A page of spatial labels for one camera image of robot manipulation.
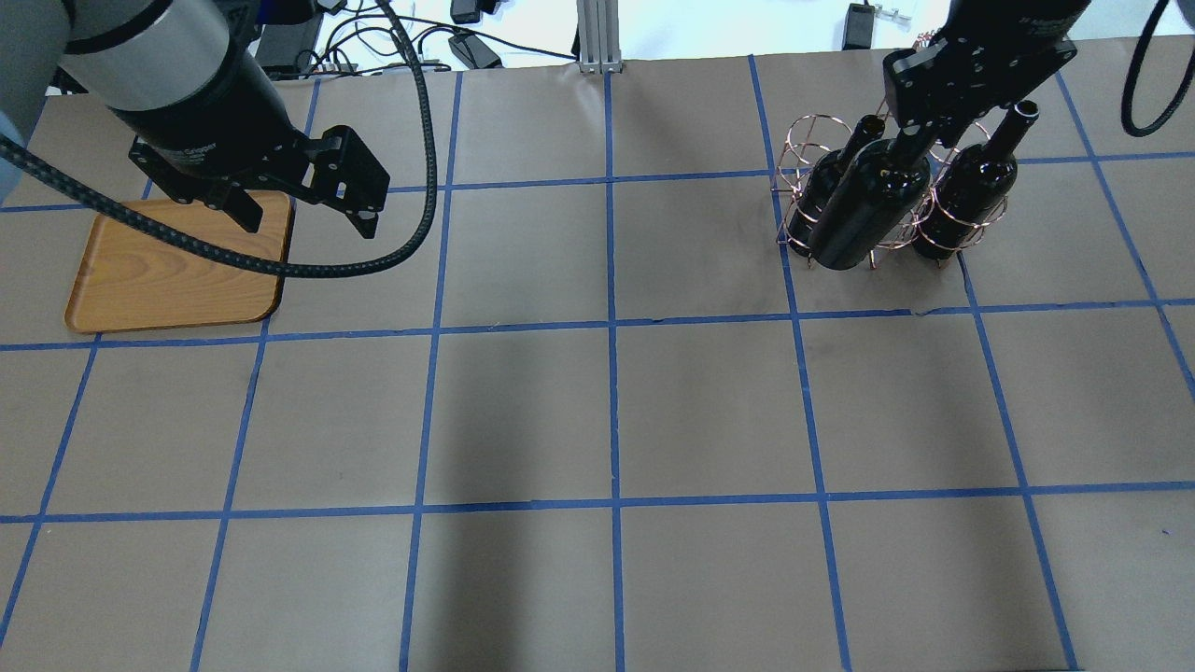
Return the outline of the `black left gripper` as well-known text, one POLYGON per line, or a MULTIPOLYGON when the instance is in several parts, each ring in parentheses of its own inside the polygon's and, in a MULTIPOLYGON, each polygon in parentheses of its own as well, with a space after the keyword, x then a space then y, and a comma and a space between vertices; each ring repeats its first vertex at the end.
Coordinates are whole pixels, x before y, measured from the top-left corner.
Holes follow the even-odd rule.
POLYGON ((110 51, 110 106, 136 133, 146 175, 180 203, 200 200, 258 233, 250 189, 344 210, 376 237, 390 177, 349 126, 312 139, 290 122, 272 81, 232 42, 128 42, 110 51))

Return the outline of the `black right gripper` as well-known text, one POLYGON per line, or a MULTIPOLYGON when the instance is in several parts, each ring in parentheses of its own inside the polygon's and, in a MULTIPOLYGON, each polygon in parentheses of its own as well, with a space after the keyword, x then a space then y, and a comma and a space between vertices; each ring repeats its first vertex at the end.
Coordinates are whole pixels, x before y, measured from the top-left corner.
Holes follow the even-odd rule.
POLYGON ((882 61, 901 132, 934 129, 955 147, 992 109, 1009 109, 1076 59, 1070 30, 1089 1, 952 1, 926 45, 882 61))

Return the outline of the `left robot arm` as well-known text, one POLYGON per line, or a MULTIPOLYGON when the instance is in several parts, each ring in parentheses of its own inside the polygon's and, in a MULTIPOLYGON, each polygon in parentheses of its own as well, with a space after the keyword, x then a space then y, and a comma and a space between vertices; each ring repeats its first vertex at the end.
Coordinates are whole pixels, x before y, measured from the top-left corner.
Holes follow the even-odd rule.
POLYGON ((214 1, 5 1, 5 139, 27 146, 59 69, 131 128, 129 158, 174 203, 203 203, 255 233, 252 191, 272 190, 376 234, 384 165, 347 126, 300 132, 214 1))

